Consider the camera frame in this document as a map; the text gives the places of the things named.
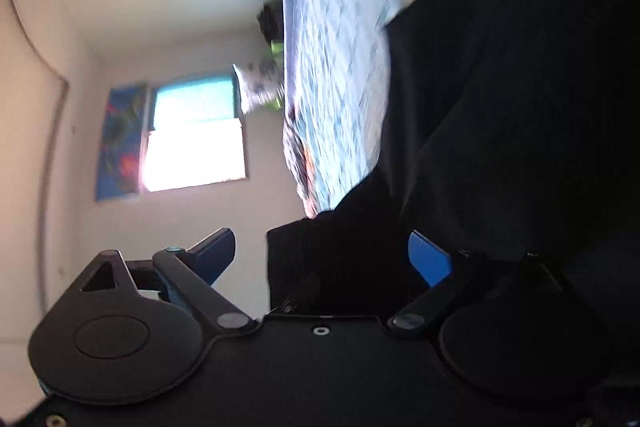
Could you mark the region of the window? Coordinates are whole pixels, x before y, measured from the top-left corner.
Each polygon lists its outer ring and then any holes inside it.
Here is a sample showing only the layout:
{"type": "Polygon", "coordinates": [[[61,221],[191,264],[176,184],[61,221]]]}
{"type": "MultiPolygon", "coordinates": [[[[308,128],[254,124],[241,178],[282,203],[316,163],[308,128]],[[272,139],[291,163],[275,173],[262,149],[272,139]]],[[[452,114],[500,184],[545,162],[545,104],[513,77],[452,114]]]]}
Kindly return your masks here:
{"type": "Polygon", "coordinates": [[[153,91],[141,178],[146,191],[239,181],[247,176],[238,86],[230,74],[153,91]]]}

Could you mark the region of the white script-print duvet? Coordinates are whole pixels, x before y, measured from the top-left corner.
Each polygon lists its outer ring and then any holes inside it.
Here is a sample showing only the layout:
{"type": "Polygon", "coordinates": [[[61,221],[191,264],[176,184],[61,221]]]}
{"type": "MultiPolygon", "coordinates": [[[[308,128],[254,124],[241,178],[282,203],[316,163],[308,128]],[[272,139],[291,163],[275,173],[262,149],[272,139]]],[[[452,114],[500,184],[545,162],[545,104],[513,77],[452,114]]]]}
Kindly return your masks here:
{"type": "Polygon", "coordinates": [[[295,104],[310,135],[321,212],[380,153],[390,54],[384,28],[414,0],[305,0],[295,104]]]}

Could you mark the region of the black pants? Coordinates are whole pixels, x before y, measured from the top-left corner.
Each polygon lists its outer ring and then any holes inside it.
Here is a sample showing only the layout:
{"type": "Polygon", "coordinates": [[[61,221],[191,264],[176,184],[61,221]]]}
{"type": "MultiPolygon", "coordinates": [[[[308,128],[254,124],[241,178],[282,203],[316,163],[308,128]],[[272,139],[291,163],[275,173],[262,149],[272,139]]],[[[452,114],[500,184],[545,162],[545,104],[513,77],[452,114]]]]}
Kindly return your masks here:
{"type": "Polygon", "coordinates": [[[639,69],[632,0],[416,0],[387,26],[378,165],[268,235],[278,312],[373,315],[325,423],[639,418],[639,69]],[[449,255],[430,287],[419,232],[449,255]]]}

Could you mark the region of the green plastic stool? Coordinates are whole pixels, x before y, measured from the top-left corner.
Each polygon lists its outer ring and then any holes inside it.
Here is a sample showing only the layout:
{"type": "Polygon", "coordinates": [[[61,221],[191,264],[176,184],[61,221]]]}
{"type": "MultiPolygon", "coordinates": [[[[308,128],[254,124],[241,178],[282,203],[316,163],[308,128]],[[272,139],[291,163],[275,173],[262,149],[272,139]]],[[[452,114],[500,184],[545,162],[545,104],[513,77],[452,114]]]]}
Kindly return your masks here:
{"type": "Polygon", "coordinates": [[[262,59],[262,69],[277,83],[277,94],[267,107],[275,110],[284,106],[284,44],[282,41],[270,42],[269,50],[262,59]]]}

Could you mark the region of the colourful curtain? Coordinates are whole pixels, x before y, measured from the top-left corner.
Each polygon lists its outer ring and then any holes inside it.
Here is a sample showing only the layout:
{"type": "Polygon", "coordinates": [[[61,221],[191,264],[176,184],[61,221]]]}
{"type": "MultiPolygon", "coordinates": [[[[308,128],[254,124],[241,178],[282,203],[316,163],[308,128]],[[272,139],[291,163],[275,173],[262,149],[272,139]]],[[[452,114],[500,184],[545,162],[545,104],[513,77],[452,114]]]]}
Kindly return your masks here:
{"type": "Polygon", "coordinates": [[[94,199],[137,194],[148,86],[144,82],[114,88],[107,97],[101,129],[94,199]]]}

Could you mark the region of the floral pillow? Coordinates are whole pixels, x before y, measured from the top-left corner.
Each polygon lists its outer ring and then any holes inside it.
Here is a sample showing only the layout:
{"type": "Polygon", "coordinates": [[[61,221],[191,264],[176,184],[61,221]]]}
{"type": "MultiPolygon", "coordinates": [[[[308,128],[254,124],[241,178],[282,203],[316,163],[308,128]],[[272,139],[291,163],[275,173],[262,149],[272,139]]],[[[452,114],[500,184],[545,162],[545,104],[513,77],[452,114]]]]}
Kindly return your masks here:
{"type": "Polygon", "coordinates": [[[277,83],[262,69],[262,60],[245,66],[233,65],[240,90],[240,103],[243,114],[267,105],[277,94],[277,83]]]}

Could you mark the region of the dark bag by wall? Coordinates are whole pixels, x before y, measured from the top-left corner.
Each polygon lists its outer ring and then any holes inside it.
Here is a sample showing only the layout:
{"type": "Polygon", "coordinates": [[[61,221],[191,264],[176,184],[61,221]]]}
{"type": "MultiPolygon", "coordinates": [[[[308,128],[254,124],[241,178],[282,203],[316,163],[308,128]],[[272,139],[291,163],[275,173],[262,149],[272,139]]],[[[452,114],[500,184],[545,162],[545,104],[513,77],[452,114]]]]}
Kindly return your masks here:
{"type": "Polygon", "coordinates": [[[283,4],[281,0],[265,3],[257,15],[262,36],[268,44],[284,38],[283,4]]]}

